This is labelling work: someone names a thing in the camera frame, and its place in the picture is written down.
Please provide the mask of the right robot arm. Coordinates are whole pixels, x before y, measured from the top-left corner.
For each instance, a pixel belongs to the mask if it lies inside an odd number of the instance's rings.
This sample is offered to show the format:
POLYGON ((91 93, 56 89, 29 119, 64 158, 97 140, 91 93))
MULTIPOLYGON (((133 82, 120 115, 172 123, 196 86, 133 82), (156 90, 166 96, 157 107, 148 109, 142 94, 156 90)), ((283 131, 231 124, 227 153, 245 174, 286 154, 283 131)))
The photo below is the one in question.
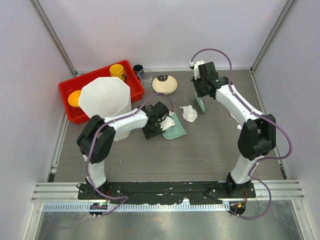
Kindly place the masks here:
POLYGON ((191 79, 199 98, 209 96, 221 103, 241 126, 237 141, 239 158, 227 175, 226 193, 233 198, 241 196, 249 188, 251 175, 258 161, 276 146, 276 119, 264 115, 246 101, 227 77, 219 77, 213 62, 191 62, 191 79))

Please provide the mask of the orange bowl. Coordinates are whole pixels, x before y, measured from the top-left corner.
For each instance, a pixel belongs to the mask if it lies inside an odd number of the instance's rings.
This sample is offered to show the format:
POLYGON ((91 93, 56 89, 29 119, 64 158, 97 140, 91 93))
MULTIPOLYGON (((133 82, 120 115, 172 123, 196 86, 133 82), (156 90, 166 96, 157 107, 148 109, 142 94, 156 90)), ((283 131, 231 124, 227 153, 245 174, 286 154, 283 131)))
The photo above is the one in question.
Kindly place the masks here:
POLYGON ((81 90, 76 90, 73 91, 67 99, 67 103, 69 106, 73 107, 73 108, 80 108, 79 106, 79 100, 80 100, 80 96, 81 96, 81 90))

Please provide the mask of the yellow mug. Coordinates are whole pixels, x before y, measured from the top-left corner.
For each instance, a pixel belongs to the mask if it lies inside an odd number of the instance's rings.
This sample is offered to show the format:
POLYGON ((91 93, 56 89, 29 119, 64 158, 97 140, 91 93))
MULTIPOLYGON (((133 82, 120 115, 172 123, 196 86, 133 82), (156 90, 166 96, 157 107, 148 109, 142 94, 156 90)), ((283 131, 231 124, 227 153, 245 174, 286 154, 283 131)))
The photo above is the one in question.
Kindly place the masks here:
POLYGON ((123 82, 127 80, 125 68, 121 64, 113 64, 109 68, 109 74, 111 77, 117 77, 121 79, 123 82))

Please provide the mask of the green dustpan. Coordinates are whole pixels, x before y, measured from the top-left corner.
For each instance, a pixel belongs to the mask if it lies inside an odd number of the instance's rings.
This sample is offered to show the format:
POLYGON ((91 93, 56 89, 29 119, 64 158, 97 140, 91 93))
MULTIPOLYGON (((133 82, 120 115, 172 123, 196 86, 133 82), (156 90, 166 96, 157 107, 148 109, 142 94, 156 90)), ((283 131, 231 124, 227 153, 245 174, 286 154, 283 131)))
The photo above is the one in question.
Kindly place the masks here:
POLYGON ((187 134, 175 112, 173 112, 172 118, 175 121, 175 126, 165 130, 164 133, 162 133, 162 136, 165 140, 173 140, 187 134))

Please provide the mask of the clear glass cup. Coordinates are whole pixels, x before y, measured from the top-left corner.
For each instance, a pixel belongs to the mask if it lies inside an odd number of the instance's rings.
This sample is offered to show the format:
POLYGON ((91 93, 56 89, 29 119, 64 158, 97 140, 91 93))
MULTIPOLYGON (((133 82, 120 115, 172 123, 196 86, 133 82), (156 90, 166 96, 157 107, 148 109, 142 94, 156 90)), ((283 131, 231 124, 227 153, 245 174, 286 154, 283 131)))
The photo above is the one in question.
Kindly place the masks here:
POLYGON ((152 85, 153 72, 148 68, 143 68, 138 72, 138 78, 144 88, 149 88, 152 85))

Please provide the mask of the black cup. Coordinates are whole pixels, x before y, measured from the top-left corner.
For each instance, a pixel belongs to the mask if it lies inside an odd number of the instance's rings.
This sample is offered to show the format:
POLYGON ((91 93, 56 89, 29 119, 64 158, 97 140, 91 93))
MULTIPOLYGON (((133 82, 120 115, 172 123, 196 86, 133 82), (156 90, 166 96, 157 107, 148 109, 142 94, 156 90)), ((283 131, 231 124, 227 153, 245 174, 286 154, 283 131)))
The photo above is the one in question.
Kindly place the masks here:
POLYGON ((141 64, 136 64, 132 67, 133 71, 136 75, 139 74, 139 72, 143 69, 143 66, 141 64))

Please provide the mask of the cream round plate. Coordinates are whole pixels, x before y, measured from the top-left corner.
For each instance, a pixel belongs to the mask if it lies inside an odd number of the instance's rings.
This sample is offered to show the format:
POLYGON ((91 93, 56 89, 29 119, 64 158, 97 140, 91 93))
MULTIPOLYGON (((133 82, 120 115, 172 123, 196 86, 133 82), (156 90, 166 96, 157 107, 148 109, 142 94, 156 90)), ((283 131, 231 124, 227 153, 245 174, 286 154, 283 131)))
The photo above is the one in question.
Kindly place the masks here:
POLYGON ((171 75, 159 75, 152 81, 152 88, 156 93, 169 95, 178 87, 177 80, 171 75))

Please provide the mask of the red plastic tray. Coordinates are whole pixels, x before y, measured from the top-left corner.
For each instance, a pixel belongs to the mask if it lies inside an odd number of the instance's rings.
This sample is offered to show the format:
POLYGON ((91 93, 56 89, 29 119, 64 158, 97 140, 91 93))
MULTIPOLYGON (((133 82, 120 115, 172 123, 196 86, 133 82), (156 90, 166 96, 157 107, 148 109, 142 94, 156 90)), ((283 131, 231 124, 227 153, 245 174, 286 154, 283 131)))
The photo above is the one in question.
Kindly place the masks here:
MULTIPOLYGON (((119 61, 118 64, 124 67, 126 72, 125 83, 130 88, 131 102, 135 103, 143 98, 145 92, 143 86, 140 83, 139 78, 136 76, 131 64, 128 60, 119 61)), ((69 105, 68 98, 70 94, 75 91, 81 90, 85 85, 89 84, 98 77, 110 77, 110 65, 93 70, 83 75, 71 78, 58 84, 60 95, 64 104, 67 118, 70 122, 80 125, 89 120, 89 117, 79 107, 73 107, 69 105)))

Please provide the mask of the white translucent waste bin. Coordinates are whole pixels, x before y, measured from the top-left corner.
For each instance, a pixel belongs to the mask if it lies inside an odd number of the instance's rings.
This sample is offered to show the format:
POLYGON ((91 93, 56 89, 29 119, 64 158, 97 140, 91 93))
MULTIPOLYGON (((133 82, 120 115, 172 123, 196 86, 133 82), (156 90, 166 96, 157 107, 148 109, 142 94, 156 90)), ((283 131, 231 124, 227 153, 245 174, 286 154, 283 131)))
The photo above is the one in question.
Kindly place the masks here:
POLYGON ((130 87, 118 77, 98 77, 82 88, 78 105, 89 118, 127 114, 132 111, 130 87))

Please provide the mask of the green hand brush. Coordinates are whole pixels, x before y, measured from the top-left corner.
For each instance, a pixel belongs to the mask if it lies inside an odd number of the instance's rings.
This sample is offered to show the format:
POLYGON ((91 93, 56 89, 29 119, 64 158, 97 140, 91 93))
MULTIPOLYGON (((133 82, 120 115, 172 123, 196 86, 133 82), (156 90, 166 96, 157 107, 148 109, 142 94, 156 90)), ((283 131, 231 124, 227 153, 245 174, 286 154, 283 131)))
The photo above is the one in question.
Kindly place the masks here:
POLYGON ((201 98, 201 97, 198 97, 198 94, 197 94, 196 92, 194 93, 194 99, 195 99, 195 101, 198 103, 198 105, 199 105, 199 107, 200 107, 200 109, 201 109, 202 114, 205 115, 205 114, 206 114, 205 105, 204 105, 204 103, 203 103, 202 98, 201 98))

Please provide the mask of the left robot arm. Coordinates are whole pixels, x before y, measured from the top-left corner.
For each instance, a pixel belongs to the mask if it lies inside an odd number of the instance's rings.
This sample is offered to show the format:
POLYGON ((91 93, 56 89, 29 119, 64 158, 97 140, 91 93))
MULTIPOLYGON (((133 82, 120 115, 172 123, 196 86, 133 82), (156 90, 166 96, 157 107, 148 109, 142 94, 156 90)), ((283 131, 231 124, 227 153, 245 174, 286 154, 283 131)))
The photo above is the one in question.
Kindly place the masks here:
POLYGON ((127 138, 135 129, 142 129, 147 140, 163 134, 176 125, 172 115, 167 106, 159 101, 116 117, 91 117, 76 140, 80 153, 88 161, 85 171, 87 184, 90 185, 89 194, 97 200, 106 195, 104 160, 114 142, 127 138))

